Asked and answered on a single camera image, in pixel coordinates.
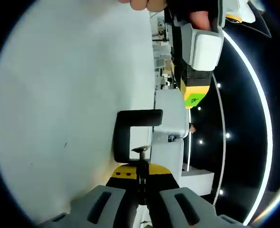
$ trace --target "white table surface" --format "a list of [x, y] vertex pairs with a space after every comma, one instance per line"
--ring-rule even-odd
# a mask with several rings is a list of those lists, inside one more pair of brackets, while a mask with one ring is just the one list
[[22, 16], [0, 55], [0, 172], [34, 222], [109, 178], [116, 113], [153, 94], [147, 11], [40, 0]]

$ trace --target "robotic arm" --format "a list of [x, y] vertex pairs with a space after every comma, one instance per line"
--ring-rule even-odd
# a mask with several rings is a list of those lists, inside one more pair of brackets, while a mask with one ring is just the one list
[[118, 167], [106, 186], [97, 186], [71, 203], [63, 213], [41, 228], [131, 228], [138, 205], [147, 205], [154, 228], [238, 228], [244, 227], [230, 217], [217, 216], [212, 204], [188, 188], [179, 188], [171, 172], [145, 159], [149, 146], [135, 148], [139, 160], [125, 160], [129, 154], [132, 126], [157, 126], [162, 110], [133, 110], [118, 113], [114, 135], [114, 154]]
[[[172, 71], [187, 109], [197, 106], [207, 94], [213, 70], [218, 65], [226, 18], [235, 23], [253, 23], [255, 17], [245, 0], [168, 0], [165, 22], [172, 47]], [[207, 11], [210, 30], [196, 29], [189, 13]]]

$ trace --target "human hand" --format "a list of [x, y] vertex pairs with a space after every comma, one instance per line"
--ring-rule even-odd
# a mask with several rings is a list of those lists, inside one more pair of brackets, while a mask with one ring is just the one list
[[193, 124], [191, 125], [191, 128], [189, 129], [190, 133], [195, 133], [197, 130], [196, 128], [193, 126]]
[[160, 12], [167, 6], [166, 0], [119, 0], [121, 3], [130, 3], [134, 10], [147, 8], [151, 12]]
[[[160, 12], [167, 6], [166, 0], [118, 0], [121, 3], [130, 3], [134, 10], [148, 9], [151, 12]], [[211, 30], [207, 11], [189, 13], [189, 22], [195, 29]]]

